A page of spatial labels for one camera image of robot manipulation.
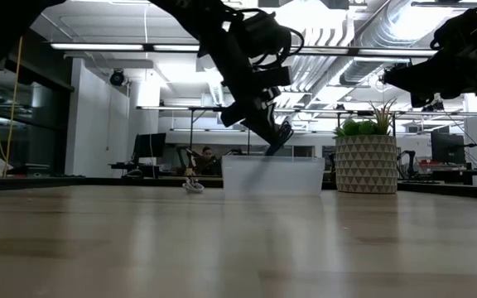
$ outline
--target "security camera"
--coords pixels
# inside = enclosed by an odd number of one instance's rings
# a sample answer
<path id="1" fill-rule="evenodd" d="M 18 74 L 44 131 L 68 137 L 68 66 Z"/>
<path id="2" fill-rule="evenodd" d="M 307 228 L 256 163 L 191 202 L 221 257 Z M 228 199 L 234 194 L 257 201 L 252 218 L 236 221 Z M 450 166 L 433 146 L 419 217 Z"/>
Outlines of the security camera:
<path id="1" fill-rule="evenodd" d="M 121 69 L 114 70 L 112 76 L 109 78 L 109 82 L 113 86 L 119 86 L 119 87 L 123 86 L 124 80 L 126 79 L 123 73 L 124 73 L 124 70 L 121 70 Z"/>

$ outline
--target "transparent container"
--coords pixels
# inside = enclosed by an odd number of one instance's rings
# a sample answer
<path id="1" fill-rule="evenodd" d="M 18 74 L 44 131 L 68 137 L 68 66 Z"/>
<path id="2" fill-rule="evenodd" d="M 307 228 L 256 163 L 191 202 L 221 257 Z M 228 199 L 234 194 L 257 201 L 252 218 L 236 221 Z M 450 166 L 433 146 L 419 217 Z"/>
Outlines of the transparent container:
<path id="1" fill-rule="evenodd" d="M 324 168 L 318 157 L 224 156 L 225 197 L 319 196 Z"/>

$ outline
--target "table surface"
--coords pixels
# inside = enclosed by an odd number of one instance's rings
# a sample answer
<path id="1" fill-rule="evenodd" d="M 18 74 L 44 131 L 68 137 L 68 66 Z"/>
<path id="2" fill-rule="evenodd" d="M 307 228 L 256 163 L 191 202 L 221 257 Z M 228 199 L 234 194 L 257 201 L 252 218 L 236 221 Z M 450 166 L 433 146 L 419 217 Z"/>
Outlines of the table surface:
<path id="1" fill-rule="evenodd" d="M 0 297 L 477 298 L 477 199 L 0 192 Z"/>

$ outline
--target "geometric patterned planter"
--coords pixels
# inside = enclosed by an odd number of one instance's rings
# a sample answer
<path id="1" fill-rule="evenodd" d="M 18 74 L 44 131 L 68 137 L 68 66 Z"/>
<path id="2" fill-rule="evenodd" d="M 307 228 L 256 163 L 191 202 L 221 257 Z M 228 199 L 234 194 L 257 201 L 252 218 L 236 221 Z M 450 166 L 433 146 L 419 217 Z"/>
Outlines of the geometric patterned planter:
<path id="1" fill-rule="evenodd" d="M 339 191 L 364 194 L 397 192 L 396 137 L 337 137 L 335 162 Z"/>

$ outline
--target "green plant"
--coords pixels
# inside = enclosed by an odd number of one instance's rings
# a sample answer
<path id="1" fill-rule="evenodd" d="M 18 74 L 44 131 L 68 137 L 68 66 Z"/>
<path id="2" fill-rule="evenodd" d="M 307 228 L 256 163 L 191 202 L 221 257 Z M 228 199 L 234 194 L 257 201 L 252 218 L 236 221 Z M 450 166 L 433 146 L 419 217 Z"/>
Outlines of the green plant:
<path id="1" fill-rule="evenodd" d="M 355 122 L 352 118 L 345 120 L 342 127 L 335 129 L 335 135 L 337 137 L 348 136 L 371 136 L 371 135 L 384 135 L 389 136 L 389 126 L 392 123 L 393 117 L 389 113 L 390 108 L 395 104 L 396 99 L 389 100 L 382 108 L 373 108 L 374 121 L 365 120 L 361 122 Z"/>

